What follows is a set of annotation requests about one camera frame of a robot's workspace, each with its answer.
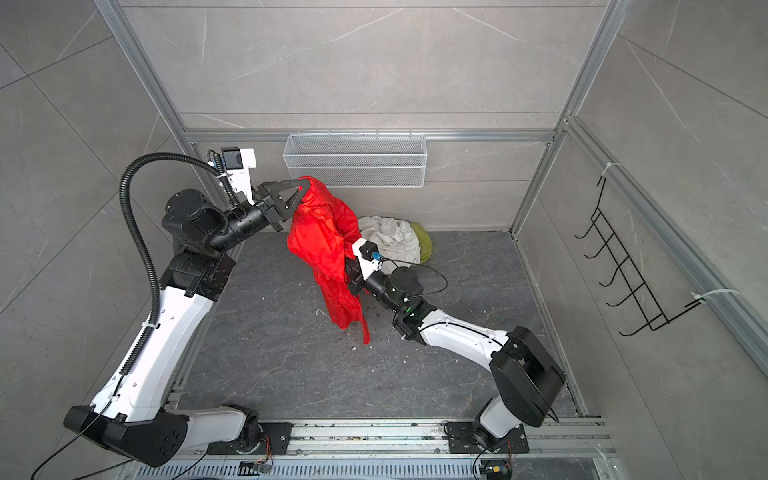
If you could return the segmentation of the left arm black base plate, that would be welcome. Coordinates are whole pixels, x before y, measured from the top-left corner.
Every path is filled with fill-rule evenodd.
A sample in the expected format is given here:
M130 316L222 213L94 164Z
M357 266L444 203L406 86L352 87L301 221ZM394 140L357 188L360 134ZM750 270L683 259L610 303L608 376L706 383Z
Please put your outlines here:
M291 439L293 424L289 422L251 423L238 438L229 442L211 443L209 455L285 455Z

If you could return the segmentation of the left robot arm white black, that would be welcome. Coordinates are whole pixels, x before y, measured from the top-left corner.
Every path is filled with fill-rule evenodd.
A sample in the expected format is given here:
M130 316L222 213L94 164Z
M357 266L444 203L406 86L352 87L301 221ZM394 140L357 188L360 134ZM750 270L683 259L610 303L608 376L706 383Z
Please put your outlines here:
M173 236L175 255L159 279L158 312L91 403L70 408L64 427L152 467L193 447L222 444L239 453L259 448L257 411L235 404L174 410L166 401L183 354L235 266L229 250L266 227L280 230L309 189L307 180L266 182L251 201L228 210L195 189L173 195L163 226Z

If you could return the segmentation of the red cloth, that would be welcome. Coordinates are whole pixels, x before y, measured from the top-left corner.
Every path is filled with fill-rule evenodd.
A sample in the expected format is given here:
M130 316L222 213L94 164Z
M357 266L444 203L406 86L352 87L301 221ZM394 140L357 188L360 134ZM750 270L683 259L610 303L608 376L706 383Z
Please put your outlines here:
M354 257L352 245L361 238L358 218L325 184L304 179L309 188L293 215L287 247L312 269L331 321L341 329L359 323L367 345L371 336L361 301L350 293L345 273L345 261Z

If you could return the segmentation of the white cloth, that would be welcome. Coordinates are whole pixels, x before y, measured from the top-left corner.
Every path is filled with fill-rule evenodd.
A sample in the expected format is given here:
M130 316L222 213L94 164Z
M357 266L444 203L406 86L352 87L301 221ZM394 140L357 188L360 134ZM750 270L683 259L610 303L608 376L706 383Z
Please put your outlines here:
M402 265L421 262L420 242L408 221L364 216L358 219L358 225L361 236L375 243L384 257Z

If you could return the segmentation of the green cloth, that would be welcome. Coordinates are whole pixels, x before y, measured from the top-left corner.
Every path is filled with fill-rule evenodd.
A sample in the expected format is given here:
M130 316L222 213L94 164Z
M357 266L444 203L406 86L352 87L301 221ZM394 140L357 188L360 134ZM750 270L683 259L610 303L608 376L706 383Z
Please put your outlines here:
M423 226L421 226L417 222L411 222L410 226L415 233L418 242L419 242L419 248L420 248L420 255L419 255L419 261L421 264L426 263L432 256L434 251L434 244L427 233L427 231L424 229Z

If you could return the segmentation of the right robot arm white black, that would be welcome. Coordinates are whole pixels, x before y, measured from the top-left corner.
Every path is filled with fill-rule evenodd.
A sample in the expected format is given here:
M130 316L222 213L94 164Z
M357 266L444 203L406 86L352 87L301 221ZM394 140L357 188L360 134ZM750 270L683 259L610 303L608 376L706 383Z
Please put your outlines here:
M366 292L393 312L393 327L403 339L448 350L491 374L498 394L472 422L472 438L481 449L495 451L509 434L557 418L553 404L566 374L529 329L494 330L449 315L423 298L411 268L397 267L387 275L377 259L347 258L345 273L351 293Z

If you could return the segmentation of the aluminium rail frame front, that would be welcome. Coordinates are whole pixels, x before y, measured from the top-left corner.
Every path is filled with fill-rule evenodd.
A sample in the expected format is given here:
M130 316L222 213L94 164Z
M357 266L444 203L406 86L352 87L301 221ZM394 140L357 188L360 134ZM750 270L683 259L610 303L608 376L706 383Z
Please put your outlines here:
M563 418L521 427L498 450L462 442L470 422L305 419L265 424L273 450L178 454L161 467L133 462L116 479L623 479L604 422Z

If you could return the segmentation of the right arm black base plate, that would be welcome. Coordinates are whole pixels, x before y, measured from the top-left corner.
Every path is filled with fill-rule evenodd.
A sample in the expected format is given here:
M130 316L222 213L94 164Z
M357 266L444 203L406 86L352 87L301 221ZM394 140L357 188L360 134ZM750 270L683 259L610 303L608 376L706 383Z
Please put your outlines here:
M485 430L478 421L449 421L442 424L452 454L512 453L530 452L527 434L523 424L518 424L504 437L495 437Z

